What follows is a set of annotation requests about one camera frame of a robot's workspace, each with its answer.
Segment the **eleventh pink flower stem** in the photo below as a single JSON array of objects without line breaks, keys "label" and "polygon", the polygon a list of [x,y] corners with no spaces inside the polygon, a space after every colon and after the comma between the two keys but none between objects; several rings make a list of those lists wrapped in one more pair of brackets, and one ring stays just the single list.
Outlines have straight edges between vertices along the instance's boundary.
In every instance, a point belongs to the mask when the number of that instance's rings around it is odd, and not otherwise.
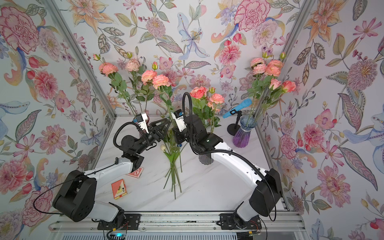
[{"label": "eleventh pink flower stem", "polygon": [[144,91],[143,95],[146,101],[152,99],[158,100],[160,101],[160,105],[163,105],[166,108],[166,112],[162,114],[162,118],[168,119],[169,126],[164,133],[165,138],[163,141],[166,145],[171,145],[174,143],[172,140],[172,127],[175,126],[175,121],[172,120],[171,117],[171,112],[173,110],[173,82],[166,74],[160,74],[157,72],[158,64],[156,62],[153,63],[152,68],[152,70],[146,70],[141,75],[141,90]]}]

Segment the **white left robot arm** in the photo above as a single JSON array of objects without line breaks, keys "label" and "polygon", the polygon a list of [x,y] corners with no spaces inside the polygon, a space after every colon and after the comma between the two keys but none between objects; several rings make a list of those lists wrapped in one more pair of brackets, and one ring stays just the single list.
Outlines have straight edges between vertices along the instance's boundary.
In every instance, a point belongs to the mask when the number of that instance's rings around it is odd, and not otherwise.
[{"label": "white left robot arm", "polygon": [[52,203],[56,214],[65,215],[73,222],[86,218],[105,222],[123,220],[125,211],[112,203],[96,201],[96,192],[118,177],[137,171],[144,161],[141,154],[162,141],[170,125],[167,118],[148,125],[146,114],[121,125],[114,135],[113,144],[122,151],[122,156],[113,164],[98,169],[70,172],[66,180],[57,185],[60,190]]}]

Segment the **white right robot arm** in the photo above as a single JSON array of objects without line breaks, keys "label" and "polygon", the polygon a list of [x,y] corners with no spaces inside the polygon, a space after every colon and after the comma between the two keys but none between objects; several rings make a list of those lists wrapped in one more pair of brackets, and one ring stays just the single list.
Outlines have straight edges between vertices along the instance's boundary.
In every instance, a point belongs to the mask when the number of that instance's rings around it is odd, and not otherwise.
[{"label": "white right robot arm", "polygon": [[171,114],[177,127],[174,128],[177,144],[189,143],[192,152],[199,156],[209,155],[238,177],[253,190],[250,198],[241,203],[234,216],[243,222],[249,222],[256,215],[268,217],[276,210],[276,204],[283,194],[281,178],[275,169],[260,168],[242,155],[234,152],[222,138],[209,134],[202,120],[192,112],[186,116],[186,103],[191,104],[189,93],[184,93],[182,109]]}]

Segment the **purple glass vase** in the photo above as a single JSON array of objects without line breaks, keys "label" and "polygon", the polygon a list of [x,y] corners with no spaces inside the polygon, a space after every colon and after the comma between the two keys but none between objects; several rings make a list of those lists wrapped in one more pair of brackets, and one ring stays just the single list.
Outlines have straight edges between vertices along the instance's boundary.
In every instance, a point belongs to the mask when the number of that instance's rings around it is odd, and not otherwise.
[{"label": "purple glass vase", "polygon": [[250,116],[240,118],[240,129],[233,138],[233,144],[237,148],[245,148],[250,141],[251,131],[256,127],[257,121]]}]

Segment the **artificial flower bunch on table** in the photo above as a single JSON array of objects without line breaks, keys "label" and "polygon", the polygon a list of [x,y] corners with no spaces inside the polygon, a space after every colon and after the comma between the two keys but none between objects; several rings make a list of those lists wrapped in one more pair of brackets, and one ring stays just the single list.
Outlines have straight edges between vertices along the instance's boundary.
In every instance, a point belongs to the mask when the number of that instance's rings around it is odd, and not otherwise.
[{"label": "artificial flower bunch on table", "polygon": [[164,185],[164,188],[168,184],[171,185],[171,192],[174,195],[174,199],[176,199],[177,190],[182,193],[177,161],[179,161],[181,167],[180,170],[181,172],[183,172],[181,161],[181,153],[183,151],[183,147],[182,144],[178,144],[176,142],[173,130],[168,130],[167,135],[163,140],[163,144],[161,145],[161,150],[163,151],[170,163],[170,168],[166,174],[167,180]]}]

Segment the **black microphone stand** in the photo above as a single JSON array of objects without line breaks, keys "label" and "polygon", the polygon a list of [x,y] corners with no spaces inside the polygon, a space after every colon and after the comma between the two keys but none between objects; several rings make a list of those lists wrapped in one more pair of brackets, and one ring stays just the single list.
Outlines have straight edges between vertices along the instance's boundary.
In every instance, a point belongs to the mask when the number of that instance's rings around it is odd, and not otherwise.
[{"label": "black microphone stand", "polygon": [[231,116],[234,116],[236,115],[236,122],[233,123],[233,124],[229,124],[228,127],[227,127],[227,132],[232,135],[232,136],[235,136],[236,133],[238,132],[238,130],[240,129],[240,125],[239,125],[239,122],[240,122],[240,119],[242,117],[242,111],[236,111],[236,110],[232,110],[230,111],[230,115]]}]

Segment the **red playing card box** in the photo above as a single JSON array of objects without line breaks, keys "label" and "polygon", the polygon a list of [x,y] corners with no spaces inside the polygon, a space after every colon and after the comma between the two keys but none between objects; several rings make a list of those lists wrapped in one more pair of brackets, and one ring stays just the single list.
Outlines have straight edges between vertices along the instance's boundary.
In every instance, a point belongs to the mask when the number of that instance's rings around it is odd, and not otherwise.
[{"label": "red playing card box", "polygon": [[144,169],[142,167],[139,167],[134,172],[127,174],[127,176],[139,179],[141,177],[141,175],[142,175],[143,170]]}]

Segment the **blue toy microphone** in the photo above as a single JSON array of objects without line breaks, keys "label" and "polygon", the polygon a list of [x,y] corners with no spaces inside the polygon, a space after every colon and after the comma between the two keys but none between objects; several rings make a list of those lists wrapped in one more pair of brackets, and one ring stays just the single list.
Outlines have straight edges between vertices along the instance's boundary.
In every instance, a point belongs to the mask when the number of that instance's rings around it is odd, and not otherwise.
[{"label": "blue toy microphone", "polygon": [[227,113],[225,113],[223,115],[223,118],[225,119],[225,118],[228,118],[229,116],[233,116],[237,112],[241,111],[242,109],[249,107],[251,104],[252,104],[252,100],[251,99],[249,99],[249,98],[245,99],[239,105],[237,105],[235,108],[233,108],[232,110],[230,110]]}]

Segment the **orange yellow card box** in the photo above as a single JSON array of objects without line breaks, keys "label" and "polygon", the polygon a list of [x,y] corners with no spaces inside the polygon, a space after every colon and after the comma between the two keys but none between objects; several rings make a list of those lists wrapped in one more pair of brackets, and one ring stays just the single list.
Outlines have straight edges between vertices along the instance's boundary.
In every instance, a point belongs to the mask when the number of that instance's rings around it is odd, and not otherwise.
[{"label": "orange yellow card box", "polygon": [[115,200],[127,195],[127,189],[124,179],[118,180],[111,184],[113,197]]}]

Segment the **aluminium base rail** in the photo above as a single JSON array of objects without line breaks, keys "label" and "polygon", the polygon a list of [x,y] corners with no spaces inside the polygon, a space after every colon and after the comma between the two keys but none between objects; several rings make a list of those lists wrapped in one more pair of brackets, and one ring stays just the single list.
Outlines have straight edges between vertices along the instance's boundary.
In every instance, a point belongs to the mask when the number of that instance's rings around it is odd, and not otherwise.
[{"label": "aluminium base rail", "polygon": [[279,211],[275,221],[254,217],[238,227],[230,212],[127,212],[127,223],[111,224],[67,217],[49,225],[51,240],[307,240],[302,218]]}]

